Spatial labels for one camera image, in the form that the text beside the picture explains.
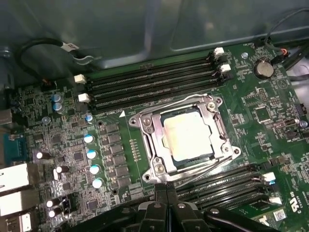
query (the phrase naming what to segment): connector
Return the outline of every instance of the connector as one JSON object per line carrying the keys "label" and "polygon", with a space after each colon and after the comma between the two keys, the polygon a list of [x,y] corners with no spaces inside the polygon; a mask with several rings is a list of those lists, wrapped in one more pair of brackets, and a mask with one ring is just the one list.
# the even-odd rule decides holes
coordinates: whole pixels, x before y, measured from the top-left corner
{"label": "connector", "polygon": [[0,192],[34,186],[40,181],[37,164],[23,163],[0,170]]}
{"label": "connector", "polygon": [[270,203],[275,203],[275,204],[282,204],[282,201],[280,197],[270,197],[269,198]]}
{"label": "connector", "polygon": [[74,81],[75,83],[83,84],[83,85],[87,83],[85,76],[82,74],[74,76]]}
{"label": "connector", "polygon": [[265,173],[262,175],[263,176],[263,179],[266,181],[266,182],[272,182],[272,181],[275,181],[276,180],[276,177],[275,177],[275,174],[273,172],[271,173]]}
{"label": "connector", "polygon": [[220,67],[221,73],[225,73],[225,72],[228,72],[228,71],[231,71],[231,66],[229,64],[221,65],[221,67]]}
{"label": "connector", "polygon": [[78,95],[78,101],[79,102],[90,102],[90,97],[86,93],[82,93]]}
{"label": "connector", "polygon": [[0,216],[29,210],[40,203],[37,189],[27,189],[0,197]]}
{"label": "connector", "polygon": [[224,49],[222,47],[217,47],[215,48],[215,50],[213,51],[213,54],[215,56],[221,56],[224,54]]}

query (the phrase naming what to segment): black capacitor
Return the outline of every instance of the black capacitor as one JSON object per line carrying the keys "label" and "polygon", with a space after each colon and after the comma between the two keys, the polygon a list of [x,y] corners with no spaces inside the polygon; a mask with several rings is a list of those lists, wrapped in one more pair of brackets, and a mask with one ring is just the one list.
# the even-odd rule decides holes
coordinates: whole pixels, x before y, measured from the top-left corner
{"label": "black capacitor", "polygon": [[56,167],[56,172],[57,173],[66,173],[69,171],[69,167],[68,166],[58,166]]}
{"label": "black capacitor", "polygon": [[274,72],[275,70],[271,63],[263,58],[259,59],[253,67],[254,75],[261,80],[267,80],[271,78]]}
{"label": "black capacitor", "polygon": [[39,151],[36,154],[36,158],[39,160],[49,160],[51,158],[51,155],[48,152]]}
{"label": "black capacitor", "polygon": [[51,211],[48,212],[48,216],[50,218],[54,218],[61,213],[62,213],[62,208],[61,207],[55,207],[54,209],[52,209]]}
{"label": "black capacitor", "polygon": [[48,208],[51,208],[53,206],[59,205],[60,203],[61,203],[61,200],[59,198],[54,198],[54,199],[48,200],[46,202],[46,206]]}

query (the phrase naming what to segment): black cable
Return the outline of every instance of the black cable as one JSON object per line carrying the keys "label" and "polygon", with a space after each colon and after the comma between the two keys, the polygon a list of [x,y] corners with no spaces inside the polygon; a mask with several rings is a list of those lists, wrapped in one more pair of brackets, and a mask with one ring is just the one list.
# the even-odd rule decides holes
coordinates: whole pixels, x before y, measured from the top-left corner
{"label": "black cable", "polygon": [[293,11],[291,13],[289,13],[286,17],[284,17],[283,19],[281,19],[277,24],[275,24],[270,30],[269,32],[267,33],[266,37],[265,37],[265,45],[270,48],[270,49],[273,49],[275,51],[281,51],[282,48],[279,48],[279,47],[275,47],[271,44],[268,43],[268,40],[270,38],[270,35],[272,34],[272,32],[279,26],[281,25],[283,22],[285,22],[287,19],[291,18],[292,16],[294,16],[295,14],[298,14],[300,12],[309,12],[309,8],[302,8],[302,9],[299,9],[299,10],[296,10],[296,11]]}

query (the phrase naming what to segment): electrolytic capacitor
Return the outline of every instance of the electrolytic capacitor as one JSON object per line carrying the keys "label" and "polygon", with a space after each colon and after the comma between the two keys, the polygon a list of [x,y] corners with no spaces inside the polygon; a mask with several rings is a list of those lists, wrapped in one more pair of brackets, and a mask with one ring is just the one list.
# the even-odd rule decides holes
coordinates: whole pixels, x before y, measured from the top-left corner
{"label": "electrolytic capacitor", "polygon": [[91,113],[87,113],[86,116],[85,116],[85,119],[86,119],[86,122],[88,124],[93,124],[93,122],[94,122],[94,119],[93,119],[93,116],[92,116]]}
{"label": "electrolytic capacitor", "polygon": [[92,175],[96,175],[96,174],[98,174],[99,172],[100,172],[100,170],[101,170],[101,167],[99,166],[99,165],[92,165],[91,167],[90,167],[90,169],[89,169],[89,171],[90,171],[90,173],[92,174]]}
{"label": "electrolytic capacitor", "polygon": [[58,166],[56,167],[56,172],[57,173],[66,173],[69,171],[69,167],[68,166]]}
{"label": "electrolytic capacitor", "polygon": [[102,185],[103,185],[103,179],[101,178],[97,178],[97,179],[94,179],[94,181],[92,181],[92,186],[95,189],[99,189],[100,187],[102,187]]}
{"label": "electrolytic capacitor", "polygon": [[91,144],[95,141],[95,137],[93,137],[91,134],[87,134],[84,136],[84,141],[87,144]]}
{"label": "electrolytic capacitor", "polygon": [[58,103],[62,103],[63,102],[63,98],[60,94],[54,94],[51,97],[53,102],[58,102]]}
{"label": "electrolytic capacitor", "polygon": [[87,158],[93,160],[95,157],[97,157],[98,152],[95,150],[89,150],[87,152]]}
{"label": "electrolytic capacitor", "polygon": [[55,207],[54,209],[52,209],[51,211],[48,212],[48,216],[50,218],[54,218],[54,217],[56,217],[57,215],[59,215],[61,213],[62,213],[62,208]]}
{"label": "electrolytic capacitor", "polygon": [[46,206],[48,208],[51,208],[53,206],[59,205],[60,203],[61,203],[61,200],[59,198],[54,198],[54,199],[47,201]]}
{"label": "electrolytic capacitor", "polygon": [[66,110],[64,105],[60,104],[60,103],[55,103],[53,105],[53,109],[58,113],[58,114],[63,114],[64,111]]}
{"label": "electrolytic capacitor", "polygon": [[308,126],[308,122],[301,120],[299,122],[299,127],[300,128],[306,128]]}
{"label": "electrolytic capacitor", "polygon": [[42,151],[40,151],[40,152],[38,152],[37,154],[36,154],[36,157],[37,157],[37,159],[39,159],[39,160],[49,160],[50,159],[50,154],[48,153],[48,152],[42,152]]}

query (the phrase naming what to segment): capacitor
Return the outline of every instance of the capacitor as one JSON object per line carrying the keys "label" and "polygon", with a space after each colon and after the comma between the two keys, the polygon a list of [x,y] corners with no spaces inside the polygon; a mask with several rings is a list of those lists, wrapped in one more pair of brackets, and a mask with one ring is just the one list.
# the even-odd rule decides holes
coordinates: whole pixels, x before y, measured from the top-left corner
{"label": "capacitor", "polygon": [[87,158],[93,160],[95,157],[97,157],[98,152],[95,150],[89,150],[87,152]]}
{"label": "capacitor", "polygon": [[90,173],[93,174],[93,175],[96,175],[100,172],[101,170],[101,167],[99,165],[92,165],[89,169]]}
{"label": "capacitor", "polygon": [[94,181],[92,181],[92,186],[95,189],[99,189],[100,187],[102,187],[102,185],[103,185],[103,179],[101,178],[97,178],[97,179],[94,179]]}
{"label": "capacitor", "polygon": [[87,144],[93,143],[94,140],[95,140],[95,137],[93,137],[91,134],[87,134],[87,135],[84,136],[84,141]]}
{"label": "capacitor", "polygon": [[48,212],[48,216],[50,218],[54,218],[61,213],[62,213],[62,209],[60,207],[55,207],[54,209]]}
{"label": "capacitor", "polygon": [[88,124],[93,124],[94,120],[93,120],[93,116],[91,113],[87,113],[86,116],[85,116],[85,119],[86,119],[86,122]]}
{"label": "capacitor", "polygon": [[42,151],[39,151],[37,154],[36,154],[36,157],[37,159],[39,160],[49,160],[50,159],[50,154],[48,152],[42,152]]}
{"label": "capacitor", "polygon": [[258,60],[253,67],[254,75],[261,80],[267,80],[271,78],[274,72],[275,70],[271,63],[264,58]]}
{"label": "capacitor", "polygon": [[58,166],[56,167],[56,172],[57,173],[66,173],[69,171],[69,167],[68,166]]}
{"label": "capacitor", "polygon": [[59,205],[60,203],[61,203],[61,200],[59,198],[54,198],[54,199],[47,201],[46,206],[48,208],[51,208],[53,206]]}
{"label": "capacitor", "polygon": [[53,102],[58,102],[58,103],[62,103],[63,102],[63,98],[60,94],[54,94],[51,97]]}
{"label": "capacitor", "polygon": [[51,122],[51,119],[50,119],[50,117],[43,117],[42,118],[42,123],[44,124],[44,125],[48,125],[49,123]]}
{"label": "capacitor", "polygon": [[308,126],[308,122],[301,120],[299,122],[299,127],[300,128],[306,128]]}
{"label": "capacitor", "polygon": [[58,114],[63,114],[64,111],[66,110],[64,105],[56,102],[54,105],[53,105],[53,109],[58,113]]}

